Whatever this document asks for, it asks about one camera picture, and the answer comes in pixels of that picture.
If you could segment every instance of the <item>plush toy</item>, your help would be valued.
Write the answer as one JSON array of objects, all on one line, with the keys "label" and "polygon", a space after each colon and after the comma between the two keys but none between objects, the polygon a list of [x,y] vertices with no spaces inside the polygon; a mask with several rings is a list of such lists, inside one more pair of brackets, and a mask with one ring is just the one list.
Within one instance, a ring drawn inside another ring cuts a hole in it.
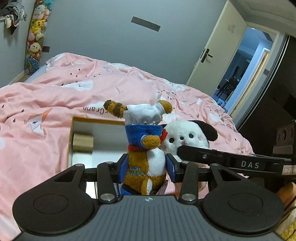
[{"label": "plush toy", "polygon": [[44,16],[45,6],[43,4],[40,4],[36,7],[32,19],[34,20],[41,20]]},{"label": "plush toy", "polygon": [[52,7],[54,5],[54,1],[53,0],[44,0],[43,4],[51,11]]},{"label": "plush toy", "polygon": [[47,20],[49,15],[50,15],[50,11],[48,9],[45,9],[43,19]]},{"label": "plush toy", "polygon": [[28,40],[34,41],[35,38],[36,38],[35,34],[33,34],[31,30],[29,30]]},{"label": "plush toy", "polygon": [[39,69],[39,63],[36,59],[32,58],[32,57],[28,57],[26,59],[26,75],[32,75],[34,74],[38,69]]},{"label": "plush toy", "polygon": [[38,21],[36,21],[36,22],[33,24],[32,28],[31,28],[32,33],[33,33],[33,34],[38,34],[38,33],[40,33],[40,32],[41,32],[41,28],[43,27],[45,21],[46,21],[46,20],[38,20]]},{"label": "plush toy", "polygon": [[[177,156],[177,149],[182,145],[209,148],[209,141],[215,141],[218,138],[217,131],[211,125],[200,120],[178,120],[167,125],[162,125],[167,131],[165,140],[159,147],[165,154],[171,153],[174,158],[181,162]],[[196,163],[198,167],[205,167],[204,164]],[[198,182],[198,190],[202,191],[207,182]],[[181,183],[175,184],[175,195],[178,196],[181,190]]]},{"label": "plush toy", "polygon": [[28,56],[31,56],[34,59],[38,59],[41,53],[41,46],[39,43],[33,43],[31,44],[29,50],[28,50]]},{"label": "plush toy", "polygon": [[42,32],[39,32],[36,34],[36,40],[38,41],[39,39],[43,38],[44,34]]},{"label": "plush toy", "polygon": [[151,195],[165,181],[165,154],[158,147],[166,132],[158,124],[162,115],[172,112],[172,105],[159,100],[155,105],[139,104],[124,106],[107,100],[104,108],[113,116],[125,118],[128,139],[128,171],[121,195]]}]

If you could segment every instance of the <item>ceiling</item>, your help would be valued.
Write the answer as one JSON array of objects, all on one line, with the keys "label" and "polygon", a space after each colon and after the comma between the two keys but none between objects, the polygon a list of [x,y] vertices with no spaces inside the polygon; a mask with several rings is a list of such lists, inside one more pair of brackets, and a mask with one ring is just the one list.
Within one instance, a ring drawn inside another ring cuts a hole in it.
[{"label": "ceiling", "polygon": [[260,41],[267,41],[264,33],[257,29],[247,28],[244,37],[239,45],[238,52],[246,59],[252,59]]},{"label": "ceiling", "polygon": [[230,0],[245,15],[272,19],[296,28],[296,8],[288,0]]}]

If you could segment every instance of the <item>metal screw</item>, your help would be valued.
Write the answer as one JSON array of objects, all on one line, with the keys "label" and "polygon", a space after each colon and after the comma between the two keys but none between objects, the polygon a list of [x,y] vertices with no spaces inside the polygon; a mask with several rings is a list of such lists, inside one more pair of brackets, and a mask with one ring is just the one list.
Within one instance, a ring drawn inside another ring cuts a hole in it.
[{"label": "metal screw", "polygon": [[196,199],[196,196],[194,194],[191,194],[191,193],[186,193],[186,194],[183,194],[182,195],[182,199],[185,200],[185,201],[194,201]]},{"label": "metal screw", "polygon": [[100,196],[100,198],[103,200],[103,201],[112,201],[115,196],[111,193],[104,193]]}]

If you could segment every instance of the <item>pink bedsheet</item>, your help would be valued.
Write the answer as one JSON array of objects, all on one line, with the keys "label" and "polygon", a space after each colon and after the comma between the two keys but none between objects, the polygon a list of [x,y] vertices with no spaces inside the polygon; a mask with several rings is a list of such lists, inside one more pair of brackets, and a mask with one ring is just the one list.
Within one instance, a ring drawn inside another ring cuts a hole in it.
[{"label": "pink bedsheet", "polygon": [[103,109],[107,99],[123,104],[168,100],[173,113],[163,123],[203,120],[218,131],[210,148],[249,154],[252,147],[231,117],[199,90],[174,84],[124,64],[111,64],[71,53],[47,62],[47,72],[32,83],[0,89],[0,240],[19,230],[12,216],[23,192],[66,169],[73,115],[114,119]]}]

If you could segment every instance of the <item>yellow plush toy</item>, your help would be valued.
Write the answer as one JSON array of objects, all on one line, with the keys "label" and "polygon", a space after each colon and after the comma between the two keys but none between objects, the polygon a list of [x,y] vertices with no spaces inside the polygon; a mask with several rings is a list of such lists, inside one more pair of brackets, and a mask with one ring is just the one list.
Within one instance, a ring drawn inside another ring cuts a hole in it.
[{"label": "yellow plush toy", "polygon": [[172,112],[172,105],[159,100],[155,105],[139,104],[124,106],[112,100],[104,108],[113,116],[125,118],[128,139],[128,171],[121,195],[151,195],[165,181],[165,154],[159,149],[166,132],[158,124],[162,115]]},{"label": "yellow plush toy", "polygon": [[43,23],[44,23],[45,21],[46,21],[46,20],[37,20],[37,21],[33,24],[32,28],[31,28],[31,32],[32,32],[33,34],[38,34],[38,33],[40,33],[40,32],[41,32],[41,28],[43,27]]}]

